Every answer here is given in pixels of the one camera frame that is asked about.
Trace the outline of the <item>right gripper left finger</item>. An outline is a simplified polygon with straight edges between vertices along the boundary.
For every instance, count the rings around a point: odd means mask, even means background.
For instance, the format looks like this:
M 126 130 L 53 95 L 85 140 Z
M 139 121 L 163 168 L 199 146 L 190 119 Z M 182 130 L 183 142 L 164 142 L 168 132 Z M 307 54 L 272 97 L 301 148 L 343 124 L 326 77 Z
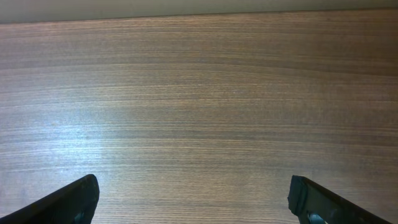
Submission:
M 1 224 L 90 224 L 100 197 L 88 174 L 46 197 L 1 218 Z

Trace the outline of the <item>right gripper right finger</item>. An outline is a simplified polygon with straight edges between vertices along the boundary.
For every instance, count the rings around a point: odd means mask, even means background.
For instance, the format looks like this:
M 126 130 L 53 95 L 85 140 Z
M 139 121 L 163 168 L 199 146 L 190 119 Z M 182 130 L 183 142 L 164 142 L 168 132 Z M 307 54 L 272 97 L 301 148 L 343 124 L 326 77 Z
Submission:
M 289 210 L 300 224 L 391 224 L 302 176 L 292 176 Z

